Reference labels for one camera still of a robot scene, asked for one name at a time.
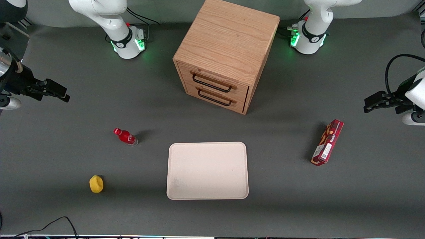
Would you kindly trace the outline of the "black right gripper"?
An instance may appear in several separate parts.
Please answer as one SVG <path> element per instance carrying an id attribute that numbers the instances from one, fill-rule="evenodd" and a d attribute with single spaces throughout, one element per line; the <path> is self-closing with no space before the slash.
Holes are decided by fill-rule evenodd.
<path id="1" fill-rule="evenodd" d="M 66 87 L 51 79 L 45 79 L 44 82 L 36 79 L 32 71 L 21 63 L 13 64 L 4 74 L 4 91 L 10 95 L 28 96 L 38 101 L 41 101 L 43 96 L 55 97 L 66 103 L 70 100 Z"/>

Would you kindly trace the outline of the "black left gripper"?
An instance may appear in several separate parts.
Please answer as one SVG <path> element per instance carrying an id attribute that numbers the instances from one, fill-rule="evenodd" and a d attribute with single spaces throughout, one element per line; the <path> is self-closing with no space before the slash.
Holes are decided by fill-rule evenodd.
<path id="1" fill-rule="evenodd" d="M 405 93 L 413 85 L 416 76 L 411 76 L 410 78 L 404 80 L 396 91 L 391 91 L 389 88 L 389 79 L 386 76 L 386 89 L 390 95 L 390 103 L 392 106 L 395 106 L 395 111 L 399 115 L 406 111 L 417 112 L 417 107 L 415 104 L 409 100 Z M 364 113 L 370 113 L 373 110 L 385 109 L 388 108 L 388 97 L 386 92 L 376 92 L 371 96 L 368 96 L 364 99 Z"/>

